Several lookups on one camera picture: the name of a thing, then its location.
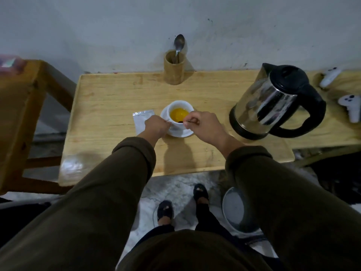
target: electric kettle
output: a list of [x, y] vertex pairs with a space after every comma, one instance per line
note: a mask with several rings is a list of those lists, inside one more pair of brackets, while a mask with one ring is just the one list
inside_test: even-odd
[[[310, 117], [299, 128], [282, 128], [299, 106]], [[268, 133], [294, 138], [316, 128], [325, 113], [326, 102], [310, 85], [303, 70], [291, 65], [263, 63], [253, 85], [232, 108], [229, 120], [233, 129], [246, 139], [262, 139]]]

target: olive green sleeve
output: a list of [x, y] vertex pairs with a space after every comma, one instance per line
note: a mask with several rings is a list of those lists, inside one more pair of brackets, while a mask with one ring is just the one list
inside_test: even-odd
[[1, 270], [114, 270], [155, 162], [146, 140], [123, 140], [0, 250]]
[[361, 215], [345, 202], [277, 163], [261, 146], [233, 151], [226, 169], [288, 268], [360, 268]]

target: black slipper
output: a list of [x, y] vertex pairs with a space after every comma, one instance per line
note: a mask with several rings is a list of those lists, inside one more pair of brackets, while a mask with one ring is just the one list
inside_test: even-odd
[[172, 202], [169, 200], [162, 201], [158, 206], [158, 210], [157, 210], [158, 220], [160, 220], [164, 216], [167, 216], [170, 219], [173, 218], [173, 206], [172, 206]]
[[193, 199], [197, 202], [198, 199], [201, 197], [205, 197], [208, 200], [208, 192], [203, 184], [198, 183], [194, 186], [193, 189]]

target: white cup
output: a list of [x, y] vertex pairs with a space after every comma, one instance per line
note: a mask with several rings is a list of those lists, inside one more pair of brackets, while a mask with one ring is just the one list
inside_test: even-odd
[[193, 106], [186, 101], [174, 101], [170, 105], [168, 105], [168, 110], [167, 110], [166, 116], [167, 116], [168, 121], [172, 123], [172, 126], [169, 128], [170, 131], [186, 129], [185, 126], [183, 125], [183, 123], [175, 122], [170, 117], [170, 112], [172, 112], [176, 108], [182, 108], [184, 110], [187, 110], [188, 112], [191, 112], [194, 110]]

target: yellow liquid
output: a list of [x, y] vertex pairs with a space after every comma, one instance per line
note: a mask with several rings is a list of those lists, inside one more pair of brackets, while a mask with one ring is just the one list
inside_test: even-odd
[[182, 123], [184, 117], [186, 117], [188, 114], [189, 112], [187, 110], [182, 108], [176, 108], [173, 109], [172, 112], [170, 112], [170, 118], [177, 123]]

